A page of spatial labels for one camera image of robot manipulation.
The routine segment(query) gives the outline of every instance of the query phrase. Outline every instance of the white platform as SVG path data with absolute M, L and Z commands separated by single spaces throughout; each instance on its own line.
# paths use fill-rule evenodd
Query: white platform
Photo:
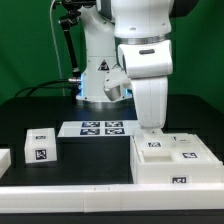
M 224 184 L 1 187 L 0 213 L 224 209 Z

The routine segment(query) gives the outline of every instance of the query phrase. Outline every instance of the white box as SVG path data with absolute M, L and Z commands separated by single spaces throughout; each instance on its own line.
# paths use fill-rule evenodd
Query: white box
M 135 184 L 222 183 L 223 163 L 190 134 L 145 133 L 131 137 L 130 164 Z
M 56 161 L 57 152 L 54 129 L 27 130 L 24 151 L 26 163 Z

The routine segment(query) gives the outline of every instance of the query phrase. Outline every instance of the white block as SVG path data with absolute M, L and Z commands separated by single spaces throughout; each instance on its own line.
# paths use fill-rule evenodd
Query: white block
M 120 211 L 120 186 L 86 186 L 84 212 Z
M 11 165 L 11 156 L 9 149 L 0 149 L 0 178 Z
M 56 161 L 57 152 L 54 129 L 27 130 L 24 151 L 26 163 Z

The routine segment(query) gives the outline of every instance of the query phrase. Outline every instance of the white container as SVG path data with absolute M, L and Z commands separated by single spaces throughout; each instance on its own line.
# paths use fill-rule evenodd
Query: white container
M 144 133 L 131 137 L 135 184 L 222 183 L 223 163 L 196 136 Z

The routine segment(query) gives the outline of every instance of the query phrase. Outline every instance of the white cube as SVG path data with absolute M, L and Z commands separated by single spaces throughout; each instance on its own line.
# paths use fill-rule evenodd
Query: white cube
M 24 151 L 26 163 L 57 161 L 54 128 L 27 130 Z
M 11 156 L 9 149 L 0 149 L 0 178 L 11 165 Z

